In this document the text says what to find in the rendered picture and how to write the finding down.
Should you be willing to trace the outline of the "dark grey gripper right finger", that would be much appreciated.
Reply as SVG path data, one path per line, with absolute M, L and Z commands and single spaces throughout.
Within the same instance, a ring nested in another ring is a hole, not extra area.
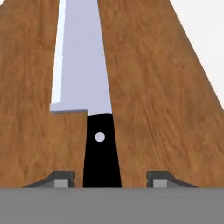
M 195 185 L 175 178 L 169 171 L 147 171 L 146 178 L 149 188 L 195 188 Z

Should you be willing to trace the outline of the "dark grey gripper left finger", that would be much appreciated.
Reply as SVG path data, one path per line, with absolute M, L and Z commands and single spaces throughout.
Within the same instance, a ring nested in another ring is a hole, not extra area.
M 74 171 L 52 171 L 46 178 L 25 185 L 24 188 L 74 188 L 74 180 Z

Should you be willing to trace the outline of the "black-handled kitchen knife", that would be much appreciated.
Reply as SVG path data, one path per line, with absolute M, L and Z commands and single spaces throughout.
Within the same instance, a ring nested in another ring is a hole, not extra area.
M 120 188 L 98 0 L 59 0 L 49 110 L 87 115 L 82 185 Z

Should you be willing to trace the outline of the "wooden cutting board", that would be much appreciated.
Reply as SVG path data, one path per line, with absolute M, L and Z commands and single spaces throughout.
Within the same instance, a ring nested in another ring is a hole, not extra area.
M 86 117 L 49 110 L 60 0 L 0 5 L 0 187 L 83 170 Z M 224 187 L 224 109 L 170 0 L 99 0 L 126 187 L 167 170 Z

